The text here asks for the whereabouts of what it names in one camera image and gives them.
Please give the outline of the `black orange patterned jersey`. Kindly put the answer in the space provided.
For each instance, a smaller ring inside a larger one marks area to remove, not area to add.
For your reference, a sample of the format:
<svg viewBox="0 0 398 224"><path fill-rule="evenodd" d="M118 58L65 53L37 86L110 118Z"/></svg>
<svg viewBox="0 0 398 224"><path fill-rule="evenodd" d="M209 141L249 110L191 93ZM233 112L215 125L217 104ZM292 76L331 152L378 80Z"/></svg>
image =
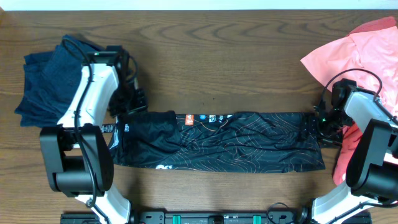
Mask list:
<svg viewBox="0 0 398 224"><path fill-rule="evenodd" d="M120 166L210 172L323 170L310 113L148 112L112 127L109 150Z"/></svg>

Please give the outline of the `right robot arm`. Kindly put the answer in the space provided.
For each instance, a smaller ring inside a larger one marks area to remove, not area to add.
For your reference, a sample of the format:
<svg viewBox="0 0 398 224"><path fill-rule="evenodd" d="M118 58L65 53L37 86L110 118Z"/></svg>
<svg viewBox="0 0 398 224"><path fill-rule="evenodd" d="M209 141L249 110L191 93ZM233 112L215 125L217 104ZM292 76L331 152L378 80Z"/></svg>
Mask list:
<svg viewBox="0 0 398 224"><path fill-rule="evenodd" d="M342 79L332 87L329 113L320 112L321 133L356 124L362 137L346 169L345 181L303 207L297 223L343 223L371 207L397 206L397 120L377 94Z"/></svg>

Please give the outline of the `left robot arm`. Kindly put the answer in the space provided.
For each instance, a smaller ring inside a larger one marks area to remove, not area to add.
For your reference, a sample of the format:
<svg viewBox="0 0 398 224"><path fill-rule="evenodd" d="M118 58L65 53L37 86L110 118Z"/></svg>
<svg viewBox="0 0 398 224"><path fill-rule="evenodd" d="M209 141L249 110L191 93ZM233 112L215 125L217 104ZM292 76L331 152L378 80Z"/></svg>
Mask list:
<svg viewBox="0 0 398 224"><path fill-rule="evenodd" d="M101 132L107 113L127 120L147 111L129 62L120 45L83 54L81 81L67 112L40 132L50 188L84 203L100 223L134 221L131 202L113 183L114 164Z"/></svg>

